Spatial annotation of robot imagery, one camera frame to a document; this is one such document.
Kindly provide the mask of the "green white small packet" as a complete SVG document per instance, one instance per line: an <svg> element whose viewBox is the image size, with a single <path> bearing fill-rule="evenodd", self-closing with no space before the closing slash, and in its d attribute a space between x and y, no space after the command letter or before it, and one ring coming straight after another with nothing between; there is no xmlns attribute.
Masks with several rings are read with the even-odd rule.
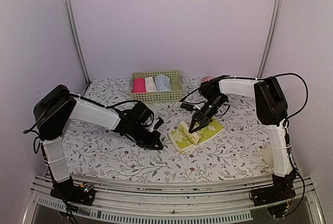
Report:
<svg viewBox="0 0 333 224"><path fill-rule="evenodd" d="M225 127L219 121L213 119L203 129L189 133L189 125L185 121L181 121L168 136L175 149L184 154L217 137L224 130Z"/></svg>

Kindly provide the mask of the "light blue towel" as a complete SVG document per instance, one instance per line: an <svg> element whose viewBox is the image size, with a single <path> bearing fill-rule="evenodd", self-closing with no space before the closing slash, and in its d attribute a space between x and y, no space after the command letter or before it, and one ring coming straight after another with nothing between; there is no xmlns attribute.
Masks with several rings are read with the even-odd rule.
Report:
<svg viewBox="0 0 333 224"><path fill-rule="evenodd" d="M172 90L170 78L163 74L159 74L155 77L155 85L159 92L168 92Z"/></svg>

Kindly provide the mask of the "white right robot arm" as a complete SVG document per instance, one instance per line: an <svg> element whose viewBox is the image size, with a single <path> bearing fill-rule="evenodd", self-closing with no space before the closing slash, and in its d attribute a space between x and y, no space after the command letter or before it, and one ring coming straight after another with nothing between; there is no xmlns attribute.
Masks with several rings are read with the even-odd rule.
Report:
<svg viewBox="0 0 333 224"><path fill-rule="evenodd" d="M250 198L255 206L293 199L296 195L293 181L297 171L291 160L291 142L287 131L288 104L277 79L220 76L201 83L198 91L207 102L193 114L189 133L207 127L222 104L228 101L228 94L254 99L257 120L265 126L270 139L274 169L273 185L251 190Z"/></svg>

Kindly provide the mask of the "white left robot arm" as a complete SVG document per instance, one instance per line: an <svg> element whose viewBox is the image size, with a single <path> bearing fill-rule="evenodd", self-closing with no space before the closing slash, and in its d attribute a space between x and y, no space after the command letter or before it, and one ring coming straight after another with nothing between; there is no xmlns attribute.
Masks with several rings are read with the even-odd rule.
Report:
<svg viewBox="0 0 333 224"><path fill-rule="evenodd" d="M120 110L125 102L111 106L69 91L65 85L58 85L42 98L33 108L35 123L23 134L34 133L52 180L50 195L65 204L77 203L92 206L96 191L88 182L75 185L68 169L64 139L76 123L99 127L134 142L146 150L162 150L161 134L158 128L161 118L143 102L133 100L133 107Z"/></svg>

